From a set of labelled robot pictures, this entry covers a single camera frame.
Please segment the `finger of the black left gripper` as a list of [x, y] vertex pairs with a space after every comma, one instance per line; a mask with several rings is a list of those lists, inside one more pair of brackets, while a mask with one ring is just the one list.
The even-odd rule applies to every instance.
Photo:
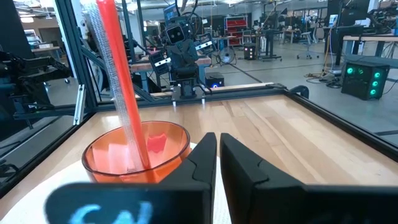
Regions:
[[199, 36], [199, 40], [195, 44], [196, 51], [200, 52], [202, 55], [209, 55], [216, 51], [216, 47], [210, 33]]
[[149, 55], [149, 62], [152, 65], [153, 71], [157, 75], [169, 73], [169, 63], [171, 58], [167, 55], [166, 50], [152, 52]]

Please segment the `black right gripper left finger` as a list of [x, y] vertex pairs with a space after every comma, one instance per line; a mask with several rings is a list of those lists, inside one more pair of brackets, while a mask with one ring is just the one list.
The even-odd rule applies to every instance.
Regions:
[[72, 183], [45, 201], [50, 224], [210, 224], [217, 140], [206, 133], [158, 184]]

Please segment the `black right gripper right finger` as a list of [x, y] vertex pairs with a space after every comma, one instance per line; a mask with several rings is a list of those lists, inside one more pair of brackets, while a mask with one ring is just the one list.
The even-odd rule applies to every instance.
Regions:
[[233, 224], [398, 224], [398, 187], [304, 184], [228, 133], [220, 164]]

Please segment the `orange translucent plastic cup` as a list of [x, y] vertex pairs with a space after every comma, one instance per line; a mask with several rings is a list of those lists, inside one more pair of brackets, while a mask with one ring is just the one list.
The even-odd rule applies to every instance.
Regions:
[[168, 121], [145, 121], [148, 169], [136, 168], [122, 128], [93, 141], [82, 155], [83, 167], [93, 182], [159, 183], [190, 154], [190, 135], [181, 125]]

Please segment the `wooden workbench with blue legs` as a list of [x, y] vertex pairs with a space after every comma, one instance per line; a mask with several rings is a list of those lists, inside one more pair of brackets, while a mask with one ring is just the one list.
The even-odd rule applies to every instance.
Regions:
[[[210, 66], [211, 58], [208, 56], [199, 56], [196, 63], [199, 67], [200, 80], [205, 83], [205, 68]], [[133, 74], [133, 80], [136, 85], [148, 93], [157, 93], [170, 88], [171, 76], [168, 73], [156, 75], [149, 62], [132, 64], [131, 73]]]

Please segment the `round floor fan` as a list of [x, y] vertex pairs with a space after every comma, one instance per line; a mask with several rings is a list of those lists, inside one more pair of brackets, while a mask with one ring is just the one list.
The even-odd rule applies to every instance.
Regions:
[[217, 62], [220, 65], [231, 64], [236, 60], [236, 54], [232, 47], [224, 47], [219, 51], [217, 56]]

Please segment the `black tower with purple lights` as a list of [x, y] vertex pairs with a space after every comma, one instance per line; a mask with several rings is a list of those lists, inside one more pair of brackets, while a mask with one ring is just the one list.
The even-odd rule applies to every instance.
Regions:
[[256, 59], [256, 45], [254, 43], [245, 43], [243, 46], [243, 52], [245, 60]]

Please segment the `black standing desk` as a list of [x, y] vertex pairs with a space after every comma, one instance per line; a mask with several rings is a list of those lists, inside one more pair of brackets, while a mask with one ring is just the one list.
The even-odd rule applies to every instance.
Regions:
[[280, 55], [274, 53], [274, 29], [260, 29], [256, 34], [256, 58], [265, 62], [266, 60], [279, 59]]

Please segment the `grey office chair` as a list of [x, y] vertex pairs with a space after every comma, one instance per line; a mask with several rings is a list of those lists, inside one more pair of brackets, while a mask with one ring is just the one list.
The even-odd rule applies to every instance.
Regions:
[[318, 43], [317, 38], [313, 36], [313, 32], [308, 31], [308, 32], [301, 33], [299, 43], [302, 46], [305, 46], [306, 50], [304, 52], [297, 54], [296, 59], [298, 60], [298, 59], [302, 58], [303, 56], [305, 56], [305, 58], [307, 58], [307, 59], [312, 59], [313, 52], [310, 50], [310, 48], [314, 44]]

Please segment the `black corner clamp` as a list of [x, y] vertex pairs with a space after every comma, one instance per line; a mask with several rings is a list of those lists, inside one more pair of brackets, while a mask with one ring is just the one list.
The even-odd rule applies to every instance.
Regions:
[[307, 86], [305, 85], [299, 85], [299, 86], [295, 86], [293, 88], [291, 88], [289, 90], [289, 93], [291, 94], [298, 94], [306, 99], [309, 99], [309, 89]]

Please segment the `large dark monitor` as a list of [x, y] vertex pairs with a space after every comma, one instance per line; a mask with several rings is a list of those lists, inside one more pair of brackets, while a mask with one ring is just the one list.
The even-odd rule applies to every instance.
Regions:
[[352, 26], [367, 19], [370, 0], [328, 0], [325, 24]]

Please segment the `black computer with green lights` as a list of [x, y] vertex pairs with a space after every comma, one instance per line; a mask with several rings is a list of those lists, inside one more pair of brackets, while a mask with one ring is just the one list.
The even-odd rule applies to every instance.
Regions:
[[383, 95], [390, 66], [371, 62], [346, 62], [341, 92], [361, 100], [378, 100]]

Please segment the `wooden desk with dark legs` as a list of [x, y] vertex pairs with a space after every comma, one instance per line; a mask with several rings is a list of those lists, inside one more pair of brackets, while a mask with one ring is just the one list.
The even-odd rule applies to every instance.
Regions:
[[[391, 68], [398, 69], [398, 58], [385, 58], [381, 57], [384, 44], [386, 42], [398, 43], [398, 35], [383, 34], [383, 35], [362, 35], [362, 36], [350, 36], [346, 35], [343, 37], [345, 43], [345, 60], [347, 61], [359, 61], [359, 62], [371, 62], [389, 65]], [[354, 46], [360, 42], [377, 42], [376, 51], [374, 56], [358, 55], [354, 50]]]

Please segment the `black upright frame post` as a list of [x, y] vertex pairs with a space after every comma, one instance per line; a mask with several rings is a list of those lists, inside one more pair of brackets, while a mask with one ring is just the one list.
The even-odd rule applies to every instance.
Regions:
[[73, 71], [79, 84], [84, 84], [86, 88], [86, 106], [90, 109], [97, 107], [93, 82], [91, 81], [88, 65], [83, 56], [80, 41], [80, 32], [76, 22], [72, 0], [55, 0], [62, 29], [65, 34], [67, 47], [69, 50], [69, 59], [73, 65]]

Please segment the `black table edge frame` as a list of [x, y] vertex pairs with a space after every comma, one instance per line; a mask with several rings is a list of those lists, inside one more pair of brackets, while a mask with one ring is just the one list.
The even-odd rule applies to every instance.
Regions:
[[[260, 97], [205, 104], [140, 102], [144, 121], [177, 123], [198, 142], [206, 133], [229, 133], [255, 153], [310, 184], [398, 185], [398, 146], [308, 99], [264, 87]], [[119, 127], [113, 105], [75, 126], [56, 119], [15, 148], [0, 164], [0, 200], [19, 199], [52, 174], [78, 161], [87, 145]]]

